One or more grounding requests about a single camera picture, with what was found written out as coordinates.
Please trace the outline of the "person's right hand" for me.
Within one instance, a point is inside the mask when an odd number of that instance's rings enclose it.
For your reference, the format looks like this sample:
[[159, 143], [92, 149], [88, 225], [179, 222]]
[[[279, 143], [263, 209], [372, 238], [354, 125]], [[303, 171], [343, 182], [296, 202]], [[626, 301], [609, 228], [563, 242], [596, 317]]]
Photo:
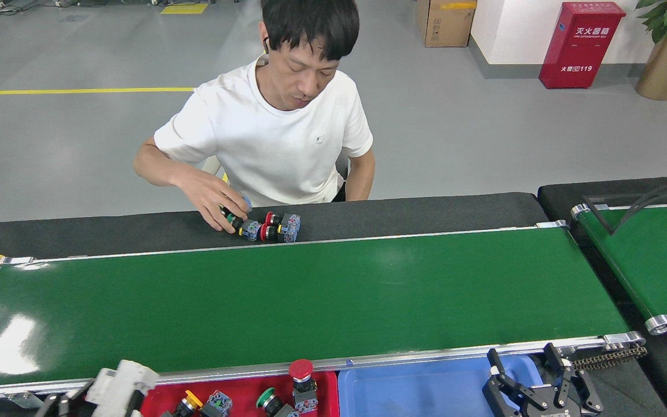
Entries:
[[251, 211], [243, 196], [233, 190], [228, 183], [197, 168], [190, 167], [187, 176], [178, 182], [178, 187], [206, 223], [217, 231], [225, 230], [229, 234], [236, 231], [222, 209], [243, 220], [248, 218], [248, 213]]

